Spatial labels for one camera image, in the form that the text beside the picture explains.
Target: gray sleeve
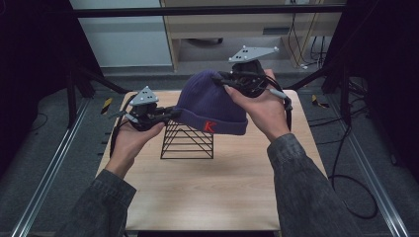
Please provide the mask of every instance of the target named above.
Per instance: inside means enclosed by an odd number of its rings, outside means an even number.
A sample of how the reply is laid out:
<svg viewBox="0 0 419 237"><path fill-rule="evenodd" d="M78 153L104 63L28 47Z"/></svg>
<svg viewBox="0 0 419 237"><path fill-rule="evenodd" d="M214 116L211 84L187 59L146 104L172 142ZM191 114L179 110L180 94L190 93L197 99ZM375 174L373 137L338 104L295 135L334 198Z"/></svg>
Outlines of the gray sleeve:
<svg viewBox="0 0 419 237"><path fill-rule="evenodd" d="M271 143L283 236L362 236L352 215L293 134Z"/></svg>
<svg viewBox="0 0 419 237"><path fill-rule="evenodd" d="M83 193L55 236L122 236L135 188L103 170Z"/></svg>

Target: floor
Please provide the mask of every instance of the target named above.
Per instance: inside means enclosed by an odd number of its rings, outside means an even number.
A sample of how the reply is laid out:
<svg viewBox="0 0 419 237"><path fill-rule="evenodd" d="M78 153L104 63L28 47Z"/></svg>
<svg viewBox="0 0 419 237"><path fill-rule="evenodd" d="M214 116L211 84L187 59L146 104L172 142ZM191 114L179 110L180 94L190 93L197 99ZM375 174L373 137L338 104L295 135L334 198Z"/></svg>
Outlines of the floor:
<svg viewBox="0 0 419 237"><path fill-rule="evenodd" d="M304 57L314 63L307 69L294 68L290 58L283 50L284 45L277 38L264 39L224 39L216 41L190 39L183 40L179 55L180 63L176 72L160 71L143 73L128 77L118 75L108 78L116 84L132 90L149 86L152 90L181 89L187 79L195 72L203 69L229 71L229 56L235 54L242 45L273 47L280 49L260 58L265 68L272 68L283 87L287 87L317 70L316 53L311 59L308 51ZM315 44L313 51L319 49ZM353 78L360 85L368 88L368 83L360 78ZM311 128L317 148L330 175L339 151L340 139L345 133L345 125L339 120L319 125L339 117L336 102L339 92L323 95L319 78L298 90L307 120L315 125ZM108 88L93 83L96 95L92 100L82 99L78 95L78 105L87 104L84 119L65 153L60 168L45 194L42 205L37 209L36 217L30 222L30 233L48 236L64 221L69 209L77 198L94 179L99 162L105 150L109 133L114 121L108 116L116 113L122 102L123 95L118 95ZM312 96L317 97L319 104L313 104ZM106 116L100 111L105 100L113 98ZM363 154L376 172L385 193L400 216L410 236L419 236L419 185L414 181L405 167L393 166L390 154L376 130L374 120L370 118L368 108L359 96L351 95L352 111L360 110L353 115L351 137L348 136L339 153L336 173L349 175L365 186L368 185L365 174L360 168L359 155L354 140L360 144ZM67 110L66 93L58 91L44 98L39 105L39 117L34 121L33 131L28 134L25 143L18 153L9 173L0 181L0 236L9 236L24 211L27 209L37 186L42 180L45 170L66 132ZM339 197L359 215L370 215L374 212L374 202L362 186L346 179L335 179L336 192ZM407 236L392 233L388 227L388 219L381 211L370 219L355 217L365 236Z"/></svg>

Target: wire rack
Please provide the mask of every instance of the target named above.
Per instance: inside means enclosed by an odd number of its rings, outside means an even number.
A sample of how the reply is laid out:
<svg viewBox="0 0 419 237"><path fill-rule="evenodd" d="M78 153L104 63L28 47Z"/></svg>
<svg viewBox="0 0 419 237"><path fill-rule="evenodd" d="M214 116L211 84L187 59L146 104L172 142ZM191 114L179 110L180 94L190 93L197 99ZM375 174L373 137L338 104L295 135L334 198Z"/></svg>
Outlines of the wire rack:
<svg viewBox="0 0 419 237"><path fill-rule="evenodd" d="M170 120L160 159L213 159L213 134Z"/></svg>

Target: purple beanie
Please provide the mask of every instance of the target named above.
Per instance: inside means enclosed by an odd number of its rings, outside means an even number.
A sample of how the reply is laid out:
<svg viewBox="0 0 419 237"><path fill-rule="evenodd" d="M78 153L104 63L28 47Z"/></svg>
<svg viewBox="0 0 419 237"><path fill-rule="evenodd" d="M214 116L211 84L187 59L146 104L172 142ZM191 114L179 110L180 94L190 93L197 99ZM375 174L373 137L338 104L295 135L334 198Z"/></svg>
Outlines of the purple beanie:
<svg viewBox="0 0 419 237"><path fill-rule="evenodd" d="M188 80L175 107L182 113L173 121L202 132L243 135L246 112L231 100L222 86L212 82L213 76L220 77L214 70L205 70Z"/></svg>

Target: triangular metal plate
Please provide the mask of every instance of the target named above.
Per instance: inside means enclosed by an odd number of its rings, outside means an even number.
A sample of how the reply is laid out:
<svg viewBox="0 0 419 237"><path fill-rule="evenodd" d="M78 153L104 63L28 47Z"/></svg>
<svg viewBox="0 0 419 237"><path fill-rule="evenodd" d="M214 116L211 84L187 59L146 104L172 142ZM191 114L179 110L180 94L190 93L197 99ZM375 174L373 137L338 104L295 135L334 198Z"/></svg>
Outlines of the triangular metal plate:
<svg viewBox="0 0 419 237"><path fill-rule="evenodd" d="M228 58L228 62L241 63L254 60L258 57L268 55L273 52L279 52L277 47L246 47L243 46L234 56Z"/></svg>
<svg viewBox="0 0 419 237"><path fill-rule="evenodd" d="M131 106L147 105L158 102L158 97L148 88L144 87L138 94L129 102Z"/></svg>

